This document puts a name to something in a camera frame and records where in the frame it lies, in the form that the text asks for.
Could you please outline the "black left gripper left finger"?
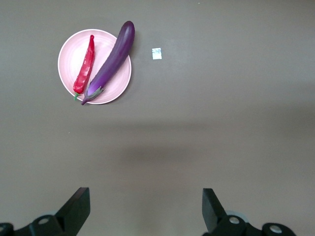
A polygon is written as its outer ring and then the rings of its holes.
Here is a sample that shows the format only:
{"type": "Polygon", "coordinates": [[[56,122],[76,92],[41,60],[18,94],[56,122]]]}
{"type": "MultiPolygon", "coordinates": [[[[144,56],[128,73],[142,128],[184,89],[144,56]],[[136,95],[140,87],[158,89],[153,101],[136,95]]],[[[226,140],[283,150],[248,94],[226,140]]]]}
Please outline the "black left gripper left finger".
{"type": "Polygon", "coordinates": [[[40,216],[17,230],[11,223],[1,223],[0,234],[2,236],[75,236],[89,214],[90,189],[80,187],[56,214],[40,216]]]}

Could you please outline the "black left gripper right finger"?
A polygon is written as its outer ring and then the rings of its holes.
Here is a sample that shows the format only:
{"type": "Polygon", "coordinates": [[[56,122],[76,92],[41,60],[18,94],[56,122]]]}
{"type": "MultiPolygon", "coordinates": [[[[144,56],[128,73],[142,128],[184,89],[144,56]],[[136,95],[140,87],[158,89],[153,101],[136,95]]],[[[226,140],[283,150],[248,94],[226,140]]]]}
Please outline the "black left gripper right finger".
{"type": "Polygon", "coordinates": [[[257,229],[236,214],[227,214],[212,188],[202,192],[202,216],[207,228],[205,236],[293,236],[289,227],[266,223],[257,229]]]}

